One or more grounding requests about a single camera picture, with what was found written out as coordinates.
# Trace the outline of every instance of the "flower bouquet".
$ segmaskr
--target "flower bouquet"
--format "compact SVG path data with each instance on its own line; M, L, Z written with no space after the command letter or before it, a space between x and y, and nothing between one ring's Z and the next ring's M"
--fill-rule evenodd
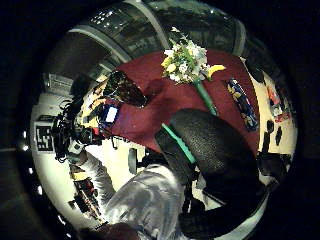
M164 51L167 57L161 63L164 68L163 77L169 77L176 84L193 84L209 111L213 115L218 115L216 107L201 81L205 79L211 81L212 74L216 71L224 70L225 67L222 65L208 65L206 49L187 39L177 28L172 27L171 31L180 34L180 41L176 42L173 39L169 39L172 43L172 49Z

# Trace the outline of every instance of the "green stem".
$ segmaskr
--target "green stem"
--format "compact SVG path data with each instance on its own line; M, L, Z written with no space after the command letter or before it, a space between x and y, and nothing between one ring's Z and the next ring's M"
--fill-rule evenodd
M203 100L206 107L209 109L212 115L218 116L217 108L213 104L211 97L209 96L207 90L202 85L202 82L200 80L196 80L193 82L193 85L197 88L198 93Z

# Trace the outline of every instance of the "table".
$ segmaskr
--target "table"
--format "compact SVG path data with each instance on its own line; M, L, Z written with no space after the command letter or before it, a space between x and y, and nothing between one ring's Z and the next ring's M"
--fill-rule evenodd
M175 85L168 79L162 78L161 62L164 59L163 52L154 52L118 67L124 71L150 99L144 108L136 108L123 104L119 118L112 128L114 135L127 138L130 141L159 151L154 140L154 134L161 128L162 123L169 123L170 117L182 108L196 108L207 111L197 90L188 84ZM251 78L239 57L225 52L209 49L207 52L210 65L222 64L225 70L216 72L213 81L204 82L208 94L212 97L219 117L227 121L237 129L246 139L254 154L257 153L260 133L259 131L248 132L240 116L236 103L226 88L225 81L235 77L251 102L257 120L259 121L258 101Z

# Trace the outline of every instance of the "green strap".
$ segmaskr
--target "green strap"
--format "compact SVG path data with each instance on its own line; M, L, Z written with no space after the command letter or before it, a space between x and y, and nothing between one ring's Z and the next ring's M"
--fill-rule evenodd
M165 125L164 123L162 123L162 127L169 133L169 135L177 141L178 145L180 146L180 148L182 149L182 151L184 152L184 154L187 156L187 158L189 159L189 161L193 164L196 162L196 159L194 158L194 156L192 155L192 153L190 152L189 148L187 147L187 145L185 144L185 142L179 138L167 125Z

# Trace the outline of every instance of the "yellow object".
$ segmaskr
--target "yellow object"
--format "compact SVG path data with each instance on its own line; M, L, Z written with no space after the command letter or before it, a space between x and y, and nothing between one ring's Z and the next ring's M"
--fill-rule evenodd
M239 93L239 92L235 92L235 93L233 94L233 97L235 97L235 98L239 98L239 97L241 97L241 93Z
M171 63L168 67L167 67L167 71L169 73L172 73L174 70L176 70L176 65L174 65L173 63Z
M223 65L213 65L212 67L209 68L208 77L211 77L211 75L212 75L214 72L221 71L221 70L225 70L225 69L226 69L226 67L223 66Z
M161 63L162 67L167 67L171 62L171 58L170 57L166 57L163 62Z
M228 84L228 91L233 94L236 90Z

